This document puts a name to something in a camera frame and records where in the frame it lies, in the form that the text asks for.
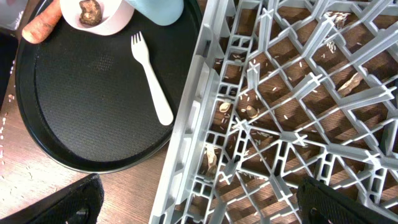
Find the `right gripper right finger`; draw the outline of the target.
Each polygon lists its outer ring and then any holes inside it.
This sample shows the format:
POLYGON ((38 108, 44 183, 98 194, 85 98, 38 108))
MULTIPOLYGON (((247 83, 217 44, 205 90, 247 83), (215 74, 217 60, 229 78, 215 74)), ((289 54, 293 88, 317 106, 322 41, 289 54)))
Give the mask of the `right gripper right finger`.
POLYGON ((304 224, 395 223, 394 220, 355 202, 312 177, 306 177, 300 183, 297 200, 304 224))

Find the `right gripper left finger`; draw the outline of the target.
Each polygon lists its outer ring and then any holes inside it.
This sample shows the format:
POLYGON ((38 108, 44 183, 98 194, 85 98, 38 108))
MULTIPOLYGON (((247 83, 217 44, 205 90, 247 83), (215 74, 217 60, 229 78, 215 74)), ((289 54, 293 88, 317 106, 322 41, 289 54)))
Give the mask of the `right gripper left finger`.
POLYGON ((103 202, 104 189, 100 176, 90 174, 1 219, 1 223, 96 223, 103 202))

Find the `white plastic fork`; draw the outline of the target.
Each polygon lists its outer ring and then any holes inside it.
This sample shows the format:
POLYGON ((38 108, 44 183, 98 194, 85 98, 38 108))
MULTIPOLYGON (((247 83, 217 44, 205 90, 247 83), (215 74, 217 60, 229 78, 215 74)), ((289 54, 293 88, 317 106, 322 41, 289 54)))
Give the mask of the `white plastic fork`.
POLYGON ((159 122, 164 126, 170 125, 174 115, 150 63, 149 49, 141 31, 131 36, 131 50, 144 69, 159 122))

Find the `orange carrot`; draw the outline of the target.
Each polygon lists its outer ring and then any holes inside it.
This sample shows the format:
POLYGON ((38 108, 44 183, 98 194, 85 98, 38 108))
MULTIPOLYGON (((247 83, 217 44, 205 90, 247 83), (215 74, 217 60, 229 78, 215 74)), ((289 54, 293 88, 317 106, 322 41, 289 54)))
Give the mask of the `orange carrot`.
POLYGON ((43 42, 51 34, 61 17, 60 0, 54 0, 23 28, 22 37, 31 44, 43 42))

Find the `brown food scrap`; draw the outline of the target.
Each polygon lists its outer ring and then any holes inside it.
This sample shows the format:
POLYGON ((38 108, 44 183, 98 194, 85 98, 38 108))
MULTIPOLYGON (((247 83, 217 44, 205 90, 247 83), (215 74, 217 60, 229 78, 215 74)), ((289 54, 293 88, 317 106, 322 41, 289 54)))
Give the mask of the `brown food scrap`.
POLYGON ((82 0, 79 2, 81 14, 79 21, 88 26, 97 26, 102 20, 101 6, 96 0, 82 0))

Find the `pink bowl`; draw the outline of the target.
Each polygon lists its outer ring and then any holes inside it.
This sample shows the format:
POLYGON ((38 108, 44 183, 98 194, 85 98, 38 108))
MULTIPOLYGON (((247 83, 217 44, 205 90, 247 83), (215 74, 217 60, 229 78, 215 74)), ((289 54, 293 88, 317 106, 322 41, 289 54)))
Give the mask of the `pink bowl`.
POLYGON ((63 18, 73 28, 97 35, 113 35, 121 31, 131 20, 134 8, 125 0, 96 0, 102 18, 98 25, 90 26, 80 22, 82 9, 79 0, 61 0, 63 18))

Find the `light blue plastic cup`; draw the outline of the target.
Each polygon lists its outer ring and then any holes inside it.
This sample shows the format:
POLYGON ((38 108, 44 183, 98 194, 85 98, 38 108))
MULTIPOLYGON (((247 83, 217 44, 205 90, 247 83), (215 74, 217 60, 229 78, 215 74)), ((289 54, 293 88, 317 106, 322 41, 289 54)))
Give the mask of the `light blue plastic cup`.
POLYGON ((184 9, 183 0, 126 0, 134 9, 159 26, 176 22, 184 9))

